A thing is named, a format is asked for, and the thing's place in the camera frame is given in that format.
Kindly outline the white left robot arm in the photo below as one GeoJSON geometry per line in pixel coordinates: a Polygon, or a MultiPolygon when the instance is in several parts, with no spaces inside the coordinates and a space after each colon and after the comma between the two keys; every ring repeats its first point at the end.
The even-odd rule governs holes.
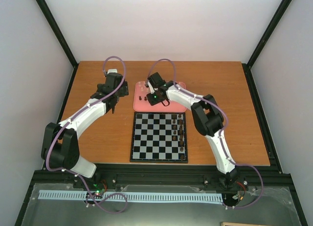
{"type": "Polygon", "coordinates": [[[125,77],[116,69],[105,73],[105,82],[97,85],[96,92],[75,114],[59,123],[49,123],[45,128],[42,159],[49,171],[69,170],[85,177],[85,183],[97,188],[102,176],[96,172],[96,165],[80,154],[79,137],[97,119],[114,112],[120,97],[129,94],[125,77]]]}

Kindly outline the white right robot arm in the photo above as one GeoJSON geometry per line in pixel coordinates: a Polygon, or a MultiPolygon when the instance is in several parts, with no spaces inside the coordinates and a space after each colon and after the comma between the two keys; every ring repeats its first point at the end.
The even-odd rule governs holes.
{"type": "Polygon", "coordinates": [[[150,89],[150,105],[176,102],[191,111],[196,130],[206,138],[215,157],[220,185],[229,188],[239,174],[224,137],[224,114],[215,98],[192,93],[173,81],[166,82],[157,72],[148,76],[145,86],[150,89]]]}

